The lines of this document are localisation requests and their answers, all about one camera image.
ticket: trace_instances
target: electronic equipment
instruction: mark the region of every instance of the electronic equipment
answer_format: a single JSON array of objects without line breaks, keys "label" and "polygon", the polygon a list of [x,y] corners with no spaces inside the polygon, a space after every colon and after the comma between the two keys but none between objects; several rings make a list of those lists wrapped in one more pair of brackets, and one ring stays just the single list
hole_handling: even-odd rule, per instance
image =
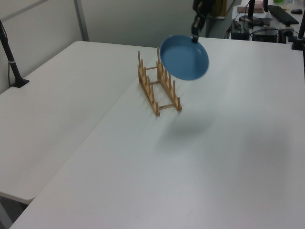
[{"label": "electronic equipment", "polygon": [[268,10],[280,23],[283,23],[286,26],[291,24],[298,24],[299,22],[293,18],[289,13],[279,6],[268,6]]},{"label": "electronic equipment", "polygon": [[273,27],[254,27],[252,40],[255,42],[277,43],[278,30]]},{"label": "electronic equipment", "polygon": [[[250,0],[248,15],[242,16],[239,18],[239,21],[247,21],[249,28],[253,28],[254,26],[263,26],[264,25],[264,21],[262,19],[253,17],[254,5],[255,5],[255,0]],[[268,12],[267,6],[268,6],[268,0],[263,0],[263,9],[265,12]]]},{"label": "electronic equipment", "polygon": [[236,21],[232,21],[231,26],[231,39],[232,40],[249,40],[249,28],[248,28],[248,22],[238,22],[239,26],[236,24]]}]

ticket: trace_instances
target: white table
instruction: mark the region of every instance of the white table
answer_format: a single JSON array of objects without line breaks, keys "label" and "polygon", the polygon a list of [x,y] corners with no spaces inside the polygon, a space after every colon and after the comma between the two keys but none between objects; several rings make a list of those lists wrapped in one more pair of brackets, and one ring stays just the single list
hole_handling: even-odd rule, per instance
[{"label": "white table", "polygon": [[11,229],[303,228],[303,53],[199,42],[182,112],[155,117],[135,79]]},{"label": "white table", "polygon": [[76,42],[0,95],[0,196],[29,204],[137,76],[137,51]]}]

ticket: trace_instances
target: wooden peg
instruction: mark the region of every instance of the wooden peg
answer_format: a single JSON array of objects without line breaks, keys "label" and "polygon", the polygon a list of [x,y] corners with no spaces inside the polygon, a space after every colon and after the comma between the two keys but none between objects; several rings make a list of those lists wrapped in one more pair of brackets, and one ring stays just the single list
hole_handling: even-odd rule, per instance
[{"label": "wooden peg", "polygon": [[147,87],[148,87],[148,94],[151,93],[151,85],[150,85],[150,80],[149,80],[149,76],[147,76]]},{"label": "wooden peg", "polygon": [[146,68],[144,68],[144,83],[147,84]]},{"label": "wooden peg", "polygon": [[177,97],[177,106],[181,110],[180,97]]},{"label": "wooden peg", "polygon": [[153,86],[151,85],[151,93],[152,93],[152,103],[154,103],[154,94],[153,94]]},{"label": "wooden peg", "polygon": [[140,66],[138,65],[138,77],[139,77],[139,82],[141,83],[141,82],[143,82],[143,80],[142,80],[139,70],[140,70]]},{"label": "wooden peg", "polygon": [[173,97],[176,97],[176,81],[173,81]]},{"label": "wooden peg", "polygon": [[141,59],[142,75],[144,75],[143,59]]},{"label": "wooden peg", "polygon": [[141,65],[141,62],[140,62],[140,51],[138,51],[138,60],[139,60],[139,65]]},{"label": "wooden peg", "polygon": [[159,47],[157,48],[157,56],[158,56],[158,62],[160,62]]},{"label": "wooden peg", "polygon": [[170,73],[168,73],[168,81],[169,81],[168,88],[171,91],[171,89],[172,89],[172,81],[171,81],[171,74]]}]

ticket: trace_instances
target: black cable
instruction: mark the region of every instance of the black cable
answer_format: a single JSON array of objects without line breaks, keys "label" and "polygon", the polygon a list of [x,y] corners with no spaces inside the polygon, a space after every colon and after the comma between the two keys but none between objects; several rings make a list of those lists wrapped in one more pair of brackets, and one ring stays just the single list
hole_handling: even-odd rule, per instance
[{"label": "black cable", "polygon": [[263,31],[268,31],[268,30],[277,30],[277,31],[279,31],[279,29],[276,29],[276,28],[261,29],[261,30],[256,30],[256,31],[250,33],[249,35],[251,36],[251,35],[253,35],[253,34],[257,33],[257,32],[263,32]]},{"label": "black cable", "polygon": [[9,72],[9,73],[8,73],[9,85],[10,85],[10,87],[11,87],[11,83],[10,83],[10,63],[8,63],[8,66],[9,66],[9,67],[8,67],[8,69],[9,69],[9,70],[8,70],[8,72]]},{"label": "black cable", "polygon": [[244,9],[244,22],[246,21],[246,12],[247,12],[247,7],[249,6],[250,4],[250,1],[248,1],[248,4],[246,5],[246,9]]}]

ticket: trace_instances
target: black stand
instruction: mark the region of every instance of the black stand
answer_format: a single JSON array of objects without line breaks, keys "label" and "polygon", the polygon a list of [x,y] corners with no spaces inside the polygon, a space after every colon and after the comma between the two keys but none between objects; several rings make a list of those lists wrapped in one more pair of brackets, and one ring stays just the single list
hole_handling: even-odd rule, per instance
[{"label": "black stand", "polygon": [[305,13],[303,14],[302,22],[300,25],[300,31],[297,37],[294,37],[293,44],[291,46],[291,49],[293,50],[303,50],[304,46],[304,32],[305,32]]},{"label": "black stand", "polygon": [[15,83],[12,84],[12,87],[20,88],[20,87],[26,85],[29,82],[29,80],[25,80],[20,76],[17,64],[14,60],[13,54],[11,53],[9,42],[8,42],[7,37],[6,37],[6,34],[5,34],[5,31],[4,31],[4,28],[3,28],[3,25],[2,25],[1,21],[0,21],[0,40],[1,40],[1,43],[2,43],[2,46],[3,46],[3,49],[5,51],[5,54],[8,58],[8,60],[9,60],[10,67],[11,67],[13,73],[14,73],[14,76],[15,76]]}]

